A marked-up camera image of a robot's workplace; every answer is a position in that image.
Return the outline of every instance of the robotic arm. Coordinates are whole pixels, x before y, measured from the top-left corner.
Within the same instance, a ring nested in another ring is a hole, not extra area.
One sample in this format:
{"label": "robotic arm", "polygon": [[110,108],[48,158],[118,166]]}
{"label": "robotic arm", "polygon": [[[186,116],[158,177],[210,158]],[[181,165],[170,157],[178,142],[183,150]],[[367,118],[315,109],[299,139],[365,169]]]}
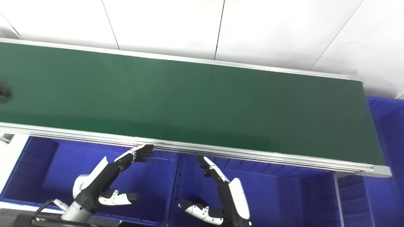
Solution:
{"label": "robotic arm", "polygon": [[250,211],[243,186],[239,178],[230,181],[219,167],[205,156],[197,156],[199,167],[206,169],[205,177],[212,177],[217,184],[220,201],[223,210],[212,208],[200,198],[192,202],[181,200],[178,207],[186,213],[210,224],[225,227],[248,227],[251,226]]}
{"label": "robotic arm", "polygon": [[85,223],[100,205],[116,206],[139,202],[137,193],[127,193],[109,189],[119,173],[134,162],[147,162],[153,155],[154,145],[134,147],[112,163],[104,157],[90,174],[80,175],[73,186],[74,202],[67,208],[61,219]]}

